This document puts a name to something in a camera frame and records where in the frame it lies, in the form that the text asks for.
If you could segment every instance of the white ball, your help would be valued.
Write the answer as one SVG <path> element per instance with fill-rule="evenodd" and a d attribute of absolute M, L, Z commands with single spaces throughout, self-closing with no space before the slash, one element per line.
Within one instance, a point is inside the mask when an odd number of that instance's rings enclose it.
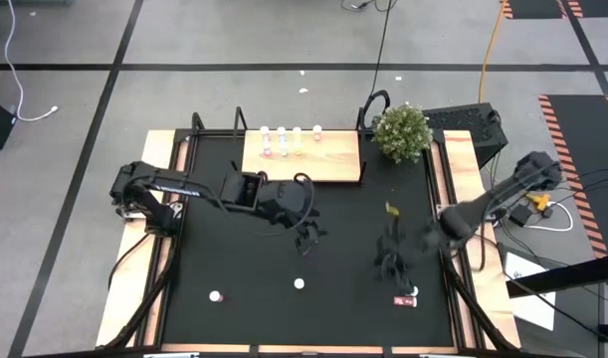
<path fill-rule="evenodd" d="M 302 288 L 304 288 L 304 286 L 305 286 L 305 282 L 304 282 L 304 280 L 303 280 L 303 279 L 301 279 L 301 278 L 297 278 L 297 279 L 295 280 L 295 288 L 296 288 L 296 289 L 302 289 Z"/>
<path fill-rule="evenodd" d="M 219 302 L 219 300 L 222 298 L 222 295 L 220 294 L 220 292 L 218 291 L 212 291 L 208 297 L 211 299 L 211 301 L 213 302 Z"/>

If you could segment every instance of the white paper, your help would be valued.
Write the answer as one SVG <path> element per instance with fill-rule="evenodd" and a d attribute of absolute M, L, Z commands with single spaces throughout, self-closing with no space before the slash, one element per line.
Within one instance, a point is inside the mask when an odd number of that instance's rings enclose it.
<path fill-rule="evenodd" d="M 538 264 L 523 259 L 518 255 L 507 253 L 507 263 L 505 265 L 507 280 L 510 280 L 510 277 L 516 279 L 544 271 L 546 271 L 546 269 Z M 541 296 L 551 304 L 555 304 L 555 292 L 544 293 L 541 294 Z M 538 297 L 530 295 L 512 298 L 511 305 L 513 307 L 513 315 L 516 317 L 550 331 L 553 330 L 553 316 L 555 310 Z"/>

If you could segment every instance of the white cable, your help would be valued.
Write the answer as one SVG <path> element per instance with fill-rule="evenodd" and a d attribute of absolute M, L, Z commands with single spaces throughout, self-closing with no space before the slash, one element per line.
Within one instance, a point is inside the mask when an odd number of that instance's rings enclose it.
<path fill-rule="evenodd" d="M 12 41 L 12 37 L 14 37 L 14 30 L 16 30 L 16 14 L 14 13 L 14 5 L 12 5 L 12 0 L 7 0 L 7 3 L 9 4 L 9 11 L 12 14 L 12 29 L 10 30 L 9 36 L 7 37 L 7 42 L 5 42 L 5 61 L 7 62 L 7 65 L 9 65 L 10 69 L 12 69 L 12 75 L 14 75 L 14 80 L 16 81 L 16 85 L 18 85 L 18 89 L 21 92 L 20 98 L 18 99 L 18 108 L 16 109 L 16 117 L 20 120 L 28 121 L 28 122 L 41 120 L 43 118 L 47 118 L 50 114 L 57 111 L 58 107 L 56 105 L 54 105 L 52 107 L 52 109 L 50 109 L 50 111 L 48 111 L 47 113 L 45 113 L 41 116 L 37 116 L 35 118 L 24 118 L 21 115 L 21 107 L 23 106 L 23 97 L 25 94 L 23 93 L 23 85 L 21 85 L 21 82 L 18 80 L 18 76 L 16 75 L 16 69 L 14 68 L 14 65 L 12 65 L 12 62 L 9 61 L 9 43 Z"/>
<path fill-rule="evenodd" d="M 538 229 L 538 230 L 547 230 L 547 231 L 552 231 L 552 232 L 556 232 L 556 233 L 565 233 L 568 231 L 571 231 L 573 229 L 573 218 L 571 217 L 571 213 L 569 213 L 569 211 L 566 209 L 566 207 L 560 203 L 556 203 L 556 202 L 548 202 L 547 203 L 547 207 L 549 206 L 559 206 L 560 208 L 562 208 L 562 210 L 564 210 L 564 212 L 566 213 L 566 216 L 569 218 L 569 227 L 565 228 L 565 229 L 556 229 L 556 228 L 546 228 L 546 227 L 540 227 L 540 226 L 534 226 L 534 225 L 525 225 L 525 228 L 528 229 Z"/>

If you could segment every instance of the wooden edge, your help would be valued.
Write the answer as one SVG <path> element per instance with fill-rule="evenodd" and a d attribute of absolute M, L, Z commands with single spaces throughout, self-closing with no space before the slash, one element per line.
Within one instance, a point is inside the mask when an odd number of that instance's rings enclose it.
<path fill-rule="evenodd" d="M 184 140 L 180 143 L 177 153 L 177 163 L 175 165 L 175 170 L 184 171 L 186 167 L 186 156 L 188 154 L 188 141 Z M 175 201 L 179 199 L 179 195 L 171 194 L 170 201 Z M 155 273 L 155 279 L 157 279 L 164 266 L 166 265 L 166 260 L 168 259 L 169 249 L 171 248 L 171 238 L 164 238 L 162 241 L 162 246 L 160 248 L 159 256 L 158 256 L 158 264 L 157 264 L 157 272 Z M 153 345 L 155 343 L 155 337 L 157 336 L 157 330 L 159 328 L 159 315 L 162 308 L 162 294 L 164 293 L 163 289 L 157 297 L 155 297 L 155 301 L 151 305 L 151 308 L 148 311 L 148 316 L 146 318 L 146 330 L 144 331 L 144 345 Z"/>
<path fill-rule="evenodd" d="M 445 130 L 444 135 L 457 200 L 459 202 L 474 200 L 486 190 L 481 180 L 472 136 L 467 130 Z M 494 228 L 490 224 L 485 224 L 485 237 L 496 242 Z M 481 241 L 469 240 L 466 248 L 471 267 L 477 267 L 481 261 Z M 472 270 L 476 299 L 505 339 L 519 347 L 520 340 L 507 293 L 501 255 L 492 245 L 486 245 L 485 249 L 485 269 L 480 272 Z M 487 335 L 485 335 L 485 344 L 488 349 L 494 348 Z"/>
<path fill-rule="evenodd" d="M 163 352 L 200 352 L 200 353 L 248 353 L 246 344 L 162 344 Z M 260 353 L 324 353 L 324 354 L 383 354 L 383 348 L 375 346 L 298 346 L 298 345 L 260 345 Z M 455 347 L 392 347 L 393 354 L 417 353 L 456 353 Z"/>
<path fill-rule="evenodd" d="M 432 151 L 432 161 L 434 165 L 434 173 L 436 175 L 436 186 L 439 191 L 439 199 L 442 205 L 450 204 L 447 197 L 447 186 L 445 184 L 445 175 L 443 174 L 443 163 L 441 162 L 441 151 L 438 144 L 432 142 L 430 150 Z M 458 274 L 461 274 L 461 258 L 454 259 L 454 268 Z M 474 330 L 472 328 L 472 315 L 467 305 L 463 301 L 460 294 L 456 293 L 457 301 L 459 303 L 459 312 L 461 315 L 461 325 L 463 326 L 463 337 L 465 339 L 465 346 L 468 348 L 475 348 L 476 342 L 474 340 Z M 454 334 L 454 325 L 452 325 L 452 333 Z"/>
<path fill-rule="evenodd" d="M 158 167 L 168 167 L 174 136 L 175 130 L 149 130 L 142 152 L 142 161 Z M 153 194 L 158 200 L 162 197 L 162 193 Z M 137 219 L 124 226 L 117 258 L 144 235 L 144 222 L 143 219 Z M 114 339 L 142 302 L 148 275 L 146 268 L 150 266 L 153 243 L 154 239 L 149 237 L 115 271 L 104 305 L 96 345 L 104 345 Z"/>

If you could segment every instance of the wooden platform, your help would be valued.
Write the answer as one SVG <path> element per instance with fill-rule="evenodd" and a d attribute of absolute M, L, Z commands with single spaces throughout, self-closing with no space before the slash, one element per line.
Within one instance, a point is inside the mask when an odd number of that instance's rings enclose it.
<path fill-rule="evenodd" d="M 247 130 L 244 141 L 242 171 L 264 171 L 270 180 L 291 180 L 297 173 L 313 181 L 358 182 L 360 174 L 359 141 L 354 130 L 329 130 L 314 141 L 311 130 L 302 131 L 302 153 L 295 154 L 295 136 L 286 132 L 288 156 L 280 154 L 279 136 L 271 132 L 273 154 L 264 155 L 262 133 Z"/>

